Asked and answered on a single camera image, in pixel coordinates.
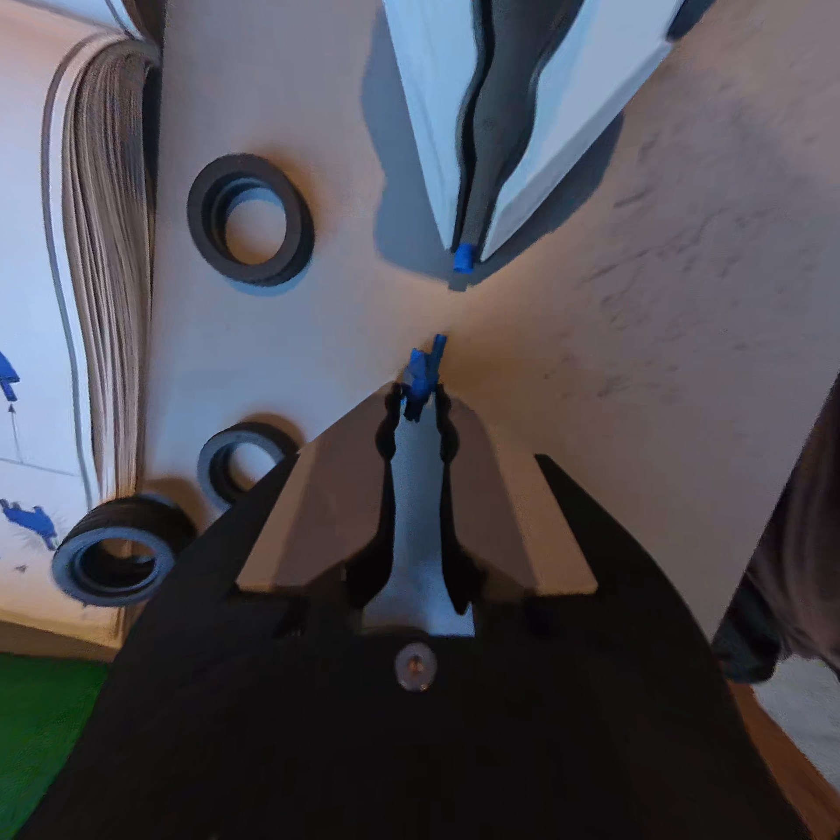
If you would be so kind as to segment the black toy tyre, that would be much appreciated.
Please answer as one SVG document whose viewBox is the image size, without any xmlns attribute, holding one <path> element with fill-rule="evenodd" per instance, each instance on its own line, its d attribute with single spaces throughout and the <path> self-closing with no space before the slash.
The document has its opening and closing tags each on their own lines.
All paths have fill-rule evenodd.
<svg viewBox="0 0 840 840">
<path fill-rule="evenodd" d="M 226 511 L 298 450 L 294 438 L 274 425 L 237 423 L 205 442 L 197 460 L 198 484 L 218 511 Z"/>
<path fill-rule="evenodd" d="M 226 235 L 230 211 L 251 190 L 266 190 L 286 216 L 278 249 L 258 264 L 235 257 Z M 312 258 L 316 233 L 304 195 L 279 166 L 257 154 L 225 154 L 205 165 L 191 186 L 186 215 L 194 246 L 206 263 L 241 285 L 280 286 L 302 273 Z"/>
<path fill-rule="evenodd" d="M 93 508 L 56 551 L 56 585 L 86 606 L 125 607 L 156 593 L 196 538 L 196 526 L 177 505 L 133 496 Z"/>
</svg>

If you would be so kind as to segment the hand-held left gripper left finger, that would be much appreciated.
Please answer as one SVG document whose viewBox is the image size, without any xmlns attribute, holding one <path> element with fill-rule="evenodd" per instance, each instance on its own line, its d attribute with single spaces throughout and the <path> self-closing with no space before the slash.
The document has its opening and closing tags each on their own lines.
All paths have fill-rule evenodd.
<svg viewBox="0 0 840 840">
<path fill-rule="evenodd" d="M 237 578 L 240 591 L 364 607 L 393 566 L 402 387 L 374 392 L 301 450 Z"/>
</svg>

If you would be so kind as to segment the open instruction booklet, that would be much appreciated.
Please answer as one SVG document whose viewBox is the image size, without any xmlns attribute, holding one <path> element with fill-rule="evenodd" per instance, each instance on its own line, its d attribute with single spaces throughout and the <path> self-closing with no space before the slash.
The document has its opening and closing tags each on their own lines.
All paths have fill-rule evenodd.
<svg viewBox="0 0 840 840">
<path fill-rule="evenodd" d="M 1 7 L 2 622 L 118 648 L 54 558 L 140 482 L 165 3 Z"/>
</svg>

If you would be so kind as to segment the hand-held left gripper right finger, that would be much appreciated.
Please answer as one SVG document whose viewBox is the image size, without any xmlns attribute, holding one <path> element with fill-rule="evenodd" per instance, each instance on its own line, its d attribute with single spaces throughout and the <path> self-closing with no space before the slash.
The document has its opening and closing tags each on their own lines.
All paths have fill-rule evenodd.
<svg viewBox="0 0 840 840">
<path fill-rule="evenodd" d="M 442 572 L 455 611 L 596 593 L 595 575 L 535 454 L 441 385 L 435 412 Z"/>
</svg>

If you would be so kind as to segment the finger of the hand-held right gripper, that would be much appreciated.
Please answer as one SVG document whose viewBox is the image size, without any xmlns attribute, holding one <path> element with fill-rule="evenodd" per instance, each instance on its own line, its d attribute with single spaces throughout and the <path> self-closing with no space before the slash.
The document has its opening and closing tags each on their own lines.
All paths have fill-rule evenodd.
<svg viewBox="0 0 840 840">
<path fill-rule="evenodd" d="M 684 2 L 490 2 L 479 260 L 517 233 L 680 37 Z"/>
<path fill-rule="evenodd" d="M 486 74 L 485 5 L 384 1 L 383 8 L 437 231 L 456 251 L 475 170 L 470 125 Z"/>
</svg>

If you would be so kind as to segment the grey desk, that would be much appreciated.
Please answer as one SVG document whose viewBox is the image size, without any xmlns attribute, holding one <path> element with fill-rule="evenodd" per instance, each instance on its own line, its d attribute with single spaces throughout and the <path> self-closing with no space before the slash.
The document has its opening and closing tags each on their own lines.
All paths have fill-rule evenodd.
<svg viewBox="0 0 840 840">
<path fill-rule="evenodd" d="M 838 375 L 838 2 L 715 2 L 497 269 L 457 286 L 381 2 L 170 2 L 145 485 L 274 416 L 318 436 L 448 335 L 442 380 L 549 455 L 712 636 Z M 302 275 L 243 290 L 187 194 L 253 152 L 307 198 Z"/>
</svg>

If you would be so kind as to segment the green storage bin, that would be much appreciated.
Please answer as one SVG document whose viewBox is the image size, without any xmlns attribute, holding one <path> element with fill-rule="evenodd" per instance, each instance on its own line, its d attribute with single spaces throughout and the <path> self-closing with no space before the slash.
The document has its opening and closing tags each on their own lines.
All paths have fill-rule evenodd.
<svg viewBox="0 0 840 840">
<path fill-rule="evenodd" d="M 105 664 L 1 655 L 1 838 L 13 838 L 64 766 Z"/>
</svg>

